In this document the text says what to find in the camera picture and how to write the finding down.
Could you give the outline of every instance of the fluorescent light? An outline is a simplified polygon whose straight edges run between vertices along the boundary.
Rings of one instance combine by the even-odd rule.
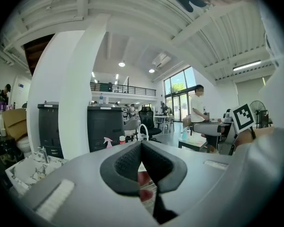
[[[255,66],[255,65],[258,65],[260,63],[261,63],[261,61],[255,61],[255,62],[252,62],[252,63],[249,63],[249,64],[238,66],[238,67],[233,68],[233,71],[241,70],[241,69],[244,69],[244,68],[247,68],[247,67],[250,67],[250,66]]]

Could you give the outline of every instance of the sink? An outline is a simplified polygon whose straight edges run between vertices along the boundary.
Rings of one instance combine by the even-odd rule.
[[[5,170],[20,196],[67,162],[66,159],[57,157],[48,156],[48,158],[50,161],[46,163],[43,153],[36,152]]]

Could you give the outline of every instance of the hand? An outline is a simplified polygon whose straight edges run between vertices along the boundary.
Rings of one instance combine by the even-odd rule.
[[[202,116],[205,120],[209,120],[209,117],[207,115]]]
[[[147,172],[138,172],[138,183],[140,186],[145,185],[146,183],[149,183],[151,180],[151,177],[148,175]],[[140,190],[140,200],[142,202],[147,201],[149,199],[152,199],[153,192],[150,190]]]

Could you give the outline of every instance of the black office chair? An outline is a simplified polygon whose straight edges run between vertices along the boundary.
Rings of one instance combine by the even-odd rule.
[[[144,124],[148,131],[149,140],[159,142],[155,138],[153,138],[153,135],[160,134],[162,130],[155,128],[155,125],[153,123],[153,111],[150,107],[143,107],[141,111],[139,111],[139,117],[141,120],[141,124]],[[140,128],[141,133],[146,134],[146,130],[144,127]]]

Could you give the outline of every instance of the office chair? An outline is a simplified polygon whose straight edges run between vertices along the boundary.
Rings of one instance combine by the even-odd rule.
[[[132,117],[128,121],[125,122],[123,129],[125,131],[133,131],[136,130],[136,138],[138,140],[137,128],[139,127],[139,120]]]
[[[144,124],[147,128],[149,140],[159,142],[155,138],[153,138],[153,135],[160,134],[162,130],[155,128],[155,125],[153,123],[153,111],[150,107],[143,107],[143,110],[139,111],[139,117],[141,120],[141,124]],[[141,127],[141,133],[146,134],[146,131],[144,127]]]

